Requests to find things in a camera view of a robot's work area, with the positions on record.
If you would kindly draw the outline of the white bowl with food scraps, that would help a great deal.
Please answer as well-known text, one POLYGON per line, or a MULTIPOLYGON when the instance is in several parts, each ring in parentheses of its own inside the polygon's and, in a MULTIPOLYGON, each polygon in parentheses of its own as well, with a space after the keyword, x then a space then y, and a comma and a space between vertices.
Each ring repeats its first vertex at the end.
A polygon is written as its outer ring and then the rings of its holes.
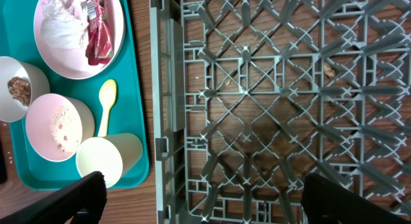
POLYGON ((47 93, 49 81, 42 70, 9 56, 1 57, 1 121, 12 123, 24 118, 31 103, 47 93))

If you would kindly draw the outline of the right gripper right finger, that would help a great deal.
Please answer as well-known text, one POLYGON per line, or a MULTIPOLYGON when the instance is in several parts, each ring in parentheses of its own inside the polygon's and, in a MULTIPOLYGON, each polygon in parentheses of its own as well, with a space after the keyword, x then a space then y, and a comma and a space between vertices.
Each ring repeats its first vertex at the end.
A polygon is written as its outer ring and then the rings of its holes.
POLYGON ((301 204, 310 224, 410 223, 316 173, 304 181, 301 204))

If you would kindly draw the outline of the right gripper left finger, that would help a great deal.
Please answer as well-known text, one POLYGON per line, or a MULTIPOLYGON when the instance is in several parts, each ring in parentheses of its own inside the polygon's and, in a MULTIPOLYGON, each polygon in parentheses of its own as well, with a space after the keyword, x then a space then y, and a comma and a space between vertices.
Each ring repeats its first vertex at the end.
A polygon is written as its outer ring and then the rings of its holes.
POLYGON ((1 223, 99 223, 107 203, 104 176, 95 171, 1 219, 1 223))

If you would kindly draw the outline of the white napkin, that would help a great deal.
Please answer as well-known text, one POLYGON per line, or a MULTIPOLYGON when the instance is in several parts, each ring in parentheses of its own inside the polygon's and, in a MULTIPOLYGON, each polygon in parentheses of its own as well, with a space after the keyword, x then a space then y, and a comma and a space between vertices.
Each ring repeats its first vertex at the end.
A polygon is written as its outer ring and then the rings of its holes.
POLYGON ((48 0, 41 4, 40 35, 54 48, 82 49, 88 43, 85 0, 48 0))

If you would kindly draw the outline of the red snack wrapper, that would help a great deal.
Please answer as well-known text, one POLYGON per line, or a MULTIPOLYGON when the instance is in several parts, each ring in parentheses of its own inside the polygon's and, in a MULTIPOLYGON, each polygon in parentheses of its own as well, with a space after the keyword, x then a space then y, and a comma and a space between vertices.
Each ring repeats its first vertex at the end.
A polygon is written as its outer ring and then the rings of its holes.
POLYGON ((108 64, 114 56, 107 0, 86 0, 89 65, 108 64))

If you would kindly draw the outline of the pink bowl with rice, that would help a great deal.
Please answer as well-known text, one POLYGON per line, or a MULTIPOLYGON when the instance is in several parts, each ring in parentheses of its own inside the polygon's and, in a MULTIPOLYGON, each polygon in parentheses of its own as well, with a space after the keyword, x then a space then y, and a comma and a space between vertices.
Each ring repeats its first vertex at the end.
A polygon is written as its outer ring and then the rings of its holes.
POLYGON ((45 94, 29 106, 26 133, 33 149, 51 162, 70 159, 80 144, 94 135, 89 107, 74 98, 45 94))

